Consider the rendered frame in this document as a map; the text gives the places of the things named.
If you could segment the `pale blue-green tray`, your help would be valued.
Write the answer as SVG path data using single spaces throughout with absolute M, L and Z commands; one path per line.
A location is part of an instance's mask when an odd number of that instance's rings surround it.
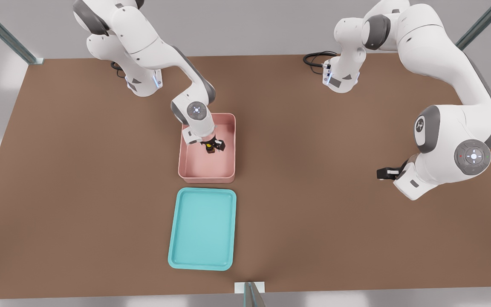
M 168 262 L 175 269 L 232 266 L 237 196 L 233 190 L 184 187 L 177 193 Z

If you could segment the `pink rectangular box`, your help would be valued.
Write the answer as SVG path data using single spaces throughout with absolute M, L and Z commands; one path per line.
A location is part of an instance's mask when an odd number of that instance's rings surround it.
M 213 113 L 216 136 L 225 150 L 207 153 L 199 143 L 187 145 L 181 138 L 179 176 L 187 183 L 231 183 L 236 165 L 236 118 L 231 113 Z

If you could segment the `silver frame post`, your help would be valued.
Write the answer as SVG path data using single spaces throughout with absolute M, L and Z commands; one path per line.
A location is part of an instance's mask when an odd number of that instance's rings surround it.
M 234 293 L 243 294 L 243 307 L 266 307 L 261 296 L 265 293 L 265 282 L 235 282 Z
M 455 43 L 460 50 L 465 50 L 491 24 L 491 6 Z
M 29 65 L 42 65 L 43 58 L 37 58 L 19 40 L 0 23 L 0 40 Z

